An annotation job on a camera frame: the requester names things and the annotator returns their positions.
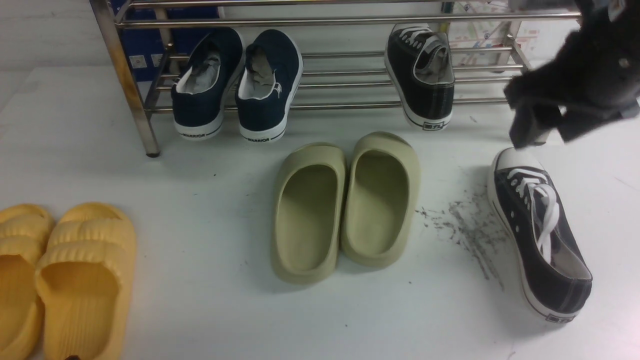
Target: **shoe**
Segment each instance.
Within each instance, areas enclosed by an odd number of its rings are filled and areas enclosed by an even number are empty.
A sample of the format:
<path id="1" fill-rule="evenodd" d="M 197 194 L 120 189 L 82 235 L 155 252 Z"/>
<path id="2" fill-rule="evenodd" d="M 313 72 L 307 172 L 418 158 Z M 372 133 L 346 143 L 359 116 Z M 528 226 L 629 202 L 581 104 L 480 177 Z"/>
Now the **shoe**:
<path id="1" fill-rule="evenodd" d="M 276 180 L 271 266 L 283 281 L 312 284 L 338 260 L 347 161 L 330 143 L 312 143 L 287 157 Z"/>
<path id="2" fill-rule="evenodd" d="M 222 129 L 227 94 L 244 65 L 244 45 L 231 28 L 217 28 L 195 47 L 171 88 L 173 119 L 187 140 L 205 140 Z"/>
<path id="3" fill-rule="evenodd" d="M 572 321 L 593 278 L 549 174 L 528 152 L 506 149 L 493 161 L 487 192 L 516 244 L 529 305 L 547 321 Z"/>
<path id="4" fill-rule="evenodd" d="M 418 156 L 402 138 L 371 133 L 353 152 L 342 221 L 342 250 L 353 261 L 384 268 L 404 252 L 420 191 Z"/>
<path id="5" fill-rule="evenodd" d="M 385 66 L 410 125 L 425 131 L 447 127 L 455 82 L 447 34 L 427 26 L 396 25 L 385 49 Z"/>
<path id="6" fill-rule="evenodd" d="M 245 139 L 272 142 L 282 137 L 301 77 L 302 55 L 287 34 L 267 30 L 246 48 L 246 67 L 236 90 Z"/>
<path id="7" fill-rule="evenodd" d="M 0 359 L 26 359 L 40 339 L 44 307 L 33 276 L 53 225 L 37 205 L 0 211 Z"/>
<path id="8" fill-rule="evenodd" d="M 45 359 L 119 359 L 131 303 L 136 233 L 127 215 L 90 202 L 69 210 L 36 266 Z"/>

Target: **blue box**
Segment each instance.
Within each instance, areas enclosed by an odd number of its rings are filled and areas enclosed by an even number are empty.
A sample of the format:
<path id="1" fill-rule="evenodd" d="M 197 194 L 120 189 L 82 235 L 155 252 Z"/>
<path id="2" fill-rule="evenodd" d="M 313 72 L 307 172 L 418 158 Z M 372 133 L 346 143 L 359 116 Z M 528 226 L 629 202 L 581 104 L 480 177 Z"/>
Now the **blue box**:
<path id="1" fill-rule="evenodd" d="M 111 0 L 114 13 L 117 13 L 126 0 Z M 169 19 L 218 19 L 218 9 L 214 6 L 198 8 L 167 9 Z M 131 20 L 154 20 L 155 11 L 139 9 L 130 11 Z M 171 29 L 176 51 L 191 54 L 193 48 L 206 36 L 210 29 Z M 122 46 L 129 59 L 129 65 L 136 81 L 151 81 L 156 76 L 158 65 L 164 54 L 164 45 L 158 29 L 124 29 Z"/>

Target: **ribbed slide strap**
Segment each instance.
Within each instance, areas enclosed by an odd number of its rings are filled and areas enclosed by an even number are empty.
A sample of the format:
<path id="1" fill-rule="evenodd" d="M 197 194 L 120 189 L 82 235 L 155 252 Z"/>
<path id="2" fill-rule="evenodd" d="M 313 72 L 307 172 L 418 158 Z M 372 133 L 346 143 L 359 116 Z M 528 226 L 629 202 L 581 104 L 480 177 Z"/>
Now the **ribbed slide strap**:
<path id="1" fill-rule="evenodd" d="M 0 256 L 21 256 L 35 265 L 52 228 L 53 219 L 37 205 L 23 204 L 0 211 Z"/>
<path id="2" fill-rule="evenodd" d="M 38 271 L 56 263 L 95 263 L 107 268 L 122 287 L 136 254 L 133 226 L 129 221 L 98 218 L 58 224 L 49 238 Z"/>

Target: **black sneaker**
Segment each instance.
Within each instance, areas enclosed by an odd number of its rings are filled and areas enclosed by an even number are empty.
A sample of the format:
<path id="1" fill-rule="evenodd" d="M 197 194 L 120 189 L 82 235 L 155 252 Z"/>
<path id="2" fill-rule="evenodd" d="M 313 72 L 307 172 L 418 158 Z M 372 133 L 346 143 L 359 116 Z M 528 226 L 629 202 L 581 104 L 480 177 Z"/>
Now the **black sneaker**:
<path id="1" fill-rule="evenodd" d="M 227 94 L 244 65 L 240 34 L 217 28 L 195 47 L 186 70 L 171 89 L 173 119 L 188 140 L 205 140 L 219 133 Z"/>
<path id="2" fill-rule="evenodd" d="M 246 48 L 246 67 L 236 90 L 245 139 L 272 142 L 282 137 L 300 77 L 302 55 L 287 34 L 267 30 Z"/>
<path id="3" fill-rule="evenodd" d="M 455 82 L 447 34 L 424 25 L 396 25 L 385 49 L 385 66 L 409 124 L 426 131 L 447 127 Z"/>
<path id="4" fill-rule="evenodd" d="M 547 321 L 570 322 L 589 297 L 593 278 L 549 174 L 529 153 L 506 149 L 493 161 L 487 192 L 517 245 L 529 305 Z"/>

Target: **white rubber sole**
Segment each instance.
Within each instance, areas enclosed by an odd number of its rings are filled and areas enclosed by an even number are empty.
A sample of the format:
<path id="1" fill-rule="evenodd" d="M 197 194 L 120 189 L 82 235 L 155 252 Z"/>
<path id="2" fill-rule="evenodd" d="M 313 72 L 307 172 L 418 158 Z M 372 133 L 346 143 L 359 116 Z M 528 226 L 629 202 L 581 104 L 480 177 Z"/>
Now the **white rubber sole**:
<path id="1" fill-rule="evenodd" d="M 391 67 L 391 63 L 389 63 L 387 46 L 388 46 L 388 42 L 385 45 L 385 67 L 387 68 L 387 72 L 389 73 L 389 77 L 391 78 L 391 82 L 393 82 L 394 86 L 396 87 L 396 90 L 398 91 L 398 95 L 400 95 L 400 103 L 402 104 L 402 107 L 403 107 L 403 110 L 404 110 L 403 111 L 404 112 L 404 118 L 406 119 L 406 121 L 414 129 L 419 129 L 419 130 L 423 130 L 423 131 L 444 130 L 447 127 L 447 125 L 449 125 L 449 121 L 451 121 L 451 116 L 453 115 L 453 111 L 450 114 L 448 114 L 446 117 L 442 118 L 442 119 L 428 119 L 426 117 L 421 117 L 420 115 L 414 113 L 413 110 L 411 110 L 411 108 L 407 104 L 406 97 L 404 96 L 404 92 L 402 91 L 402 88 L 400 87 L 400 83 L 398 82 L 398 80 L 396 78 L 396 74 L 394 74 L 394 70 Z"/>
<path id="2" fill-rule="evenodd" d="M 536 314 L 539 316 L 542 316 L 546 321 L 553 322 L 553 323 L 568 323 L 572 321 L 576 317 L 576 315 L 580 313 L 580 311 L 576 311 L 575 313 L 571 313 L 571 314 L 564 314 L 564 313 L 558 313 L 556 311 L 553 311 L 547 308 L 546 306 L 544 306 L 536 298 L 536 296 L 531 291 L 531 288 L 529 287 L 529 282 L 527 281 L 527 278 L 524 272 L 524 265 L 522 263 L 522 256 L 520 255 L 520 249 L 518 248 L 518 243 L 516 242 L 515 235 L 513 234 L 513 232 L 511 231 L 511 228 L 508 225 L 509 222 L 507 221 L 507 216 L 502 210 L 502 207 L 500 206 L 500 202 L 498 201 L 498 195 L 495 189 L 495 181 L 493 180 L 495 168 L 497 166 L 498 158 L 500 157 L 500 154 L 502 154 L 502 152 L 499 152 L 498 155 L 495 156 L 495 158 L 493 159 L 491 168 L 489 169 L 489 175 L 488 175 L 487 184 L 486 184 L 487 197 L 489 198 L 489 203 L 491 207 L 500 218 L 500 221 L 502 222 L 502 226 L 505 228 L 505 230 L 511 237 L 511 244 L 513 246 L 513 250 L 518 256 L 518 270 L 520 272 L 520 283 L 522 284 L 522 291 L 523 291 L 525 300 L 529 303 L 531 308 L 535 310 Z"/>
<path id="3" fill-rule="evenodd" d="M 231 74 L 231 78 L 227 82 L 227 85 L 225 86 L 224 91 L 222 91 L 222 98 L 220 99 L 220 111 L 218 112 L 216 117 L 213 119 L 213 121 L 201 126 L 193 126 L 193 127 L 183 126 L 178 124 L 174 118 L 173 125 L 175 126 L 175 129 L 178 131 L 178 134 L 183 139 L 187 139 L 190 141 L 202 141 L 202 140 L 206 140 L 216 136 L 222 130 L 222 122 L 225 118 L 225 105 L 228 99 L 229 92 L 231 91 L 231 88 L 234 86 L 234 84 L 237 82 L 238 78 L 240 78 L 240 75 L 242 74 L 242 70 L 244 69 L 244 61 L 245 61 L 244 40 L 242 39 L 242 35 L 240 35 L 240 33 L 238 33 L 237 31 L 236 33 L 238 34 L 238 37 L 240 38 L 240 43 L 242 44 L 242 48 L 243 48 L 242 57 L 240 57 L 240 62 L 238 63 L 238 66 L 234 70 L 233 74 Z"/>
<path id="4" fill-rule="evenodd" d="M 263 131 L 251 131 L 243 128 L 242 124 L 240 124 L 240 135 L 242 135 L 242 137 L 247 139 L 249 142 L 265 143 L 265 142 L 277 141 L 284 135 L 284 132 L 287 129 L 287 118 L 289 117 L 289 110 L 291 109 L 291 103 L 293 102 L 293 98 L 296 96 L 296 92 L 298 91 L 298 86 L 300 85 L 300 79 L 302 78 L 303 62 L 302 62 L 302 53 L 300 53 L 300 49 L 298 49 L 298 45 L 296 44 L 296 42 L 293 41 L 293 39 L 289 35 L 287 35 L 287 33 L 284 33 L 284 35 L 286 35 L 287 38 L 291 40 L 291 43 L 296 48 L 296 52 L 298 53 L 298 63 L 300 65 L 298 67 L 298 73 L 296 74 L 296 78 L 293 81 L 293 86 L 291 88 L 291 91 L 289 92 L 289 96 L 287 97 L 287 102 L 285 103 L 285 106 L 284 106 L 284 116 L 282 117 L 282 120 L 278 123 L 278 125 L 276 125 L 275 127 L 272 127 L 271 129 L 267 129 Z"/>

